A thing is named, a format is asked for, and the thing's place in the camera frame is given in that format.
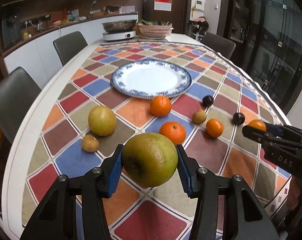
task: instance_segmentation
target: small potato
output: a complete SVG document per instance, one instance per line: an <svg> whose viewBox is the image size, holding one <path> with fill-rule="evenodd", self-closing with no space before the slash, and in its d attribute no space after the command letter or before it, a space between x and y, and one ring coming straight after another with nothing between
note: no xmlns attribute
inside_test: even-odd
<svg viewBox="0 0 302 240"><path fill-rule="evenodd" d="M81 142L82 149L93 153L99 149L99 141L91 134L87 134Z"/></svg>

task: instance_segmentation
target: orange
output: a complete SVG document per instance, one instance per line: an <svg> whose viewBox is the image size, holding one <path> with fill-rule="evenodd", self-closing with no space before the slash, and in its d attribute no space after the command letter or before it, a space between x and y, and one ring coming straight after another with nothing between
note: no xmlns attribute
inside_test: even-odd
<svg viewBox="0 0 302 240"><path fill-rule="evenodd" d="M161 126L159 133L169 138L174 145L183 143L187 135L184 127L178 122L166 122Z"/></svg>
<svg viewBox="0 0 302 240"><path fill-rule="evenodd" d="M155 116L163 117L170 113L171 102L165 96L157 96L150 103L150 111Z"/></svg>
<svg viewBox="0 0 302 240"><path fill-rule="evenodd" d="M254 127L256 129L262 130L266 132L266 125L263 121L255 119L249 122L248 126Z"/></svg>
<svg viewBox="0 0 302 240"><path fill-rule="evenodd" d="M223 124L218 119L210 119L207 121L206 129L208 134L213 137L217 138L223 133Z"/></svg>

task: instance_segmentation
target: plate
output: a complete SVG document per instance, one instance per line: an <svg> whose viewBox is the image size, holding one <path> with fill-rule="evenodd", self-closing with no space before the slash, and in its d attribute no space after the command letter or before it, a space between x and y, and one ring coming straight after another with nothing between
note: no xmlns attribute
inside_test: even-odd
<svg viewBox="0 0 302 240"><path fill-rule="evenodd" d="M136 98L168 98L188 90L190 74L182 67L162 60L144 59L119 67L112 75L112 85L120 92Z"/></svg>

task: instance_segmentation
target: dining table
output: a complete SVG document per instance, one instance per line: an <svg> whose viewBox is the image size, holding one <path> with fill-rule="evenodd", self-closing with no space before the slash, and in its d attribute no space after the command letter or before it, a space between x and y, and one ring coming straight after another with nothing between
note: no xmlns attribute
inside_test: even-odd
<svg viewBox="0 0 302 240"><path fill-rule="evenodd" d="M157 59L184 68L192 78L189 89L170 98L165 117L150 112L150 100L119 92L110 80L120 66L137 60ZM205 108L207 120L216 118L223 133L212 139L205 123L191 122L202 108L202 98L214 103ZM82 138L90 131L88 114L95 106L107 106L116 118L115 131L98 137L99 149L85 152ZM233 125L241 112L243 125ZM162 40L133 38L98 40L73 57L45 86L25 116L12 144L2 186L2 225L7 235L19 239L35 208L61 174L82 176L110 157L118 144L144 132L159 132L168 121L186 131L182 143L187 155L217 175L240 174L271 217L287 197L291 175L264 158L261 145L245 138L242 127L260 119L289 124L281 109L242 69L220 53L182 34ZM76 197L76 224L83 240L81 196ZM116 240L187 240L197 199L189 199L177 171L158 187L144 188L123 170L116 192L103 199L107 224ZM219 196L217 237L223 234L224 197Z"/></svg>

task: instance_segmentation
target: power cord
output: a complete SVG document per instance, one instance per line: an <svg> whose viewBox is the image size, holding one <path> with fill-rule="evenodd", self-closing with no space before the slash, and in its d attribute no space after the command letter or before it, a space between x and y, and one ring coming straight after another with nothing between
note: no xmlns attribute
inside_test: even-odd
<svg viewBox="0 0 302 240"><path fill-rule="evenodd" d="M59 38L61 37L61 28L57 25L52 25L52 26L49 26L48 28L41 28L41 27L38 27L38 26L35 26L32 24L31 20L28 21L33 27L36 27L36 28L39 28L39 29L42 29L42 30L47 30L49 28L54 28L54 27L57 27L59 30L60 30L60 34L59 34Z"/></svg>

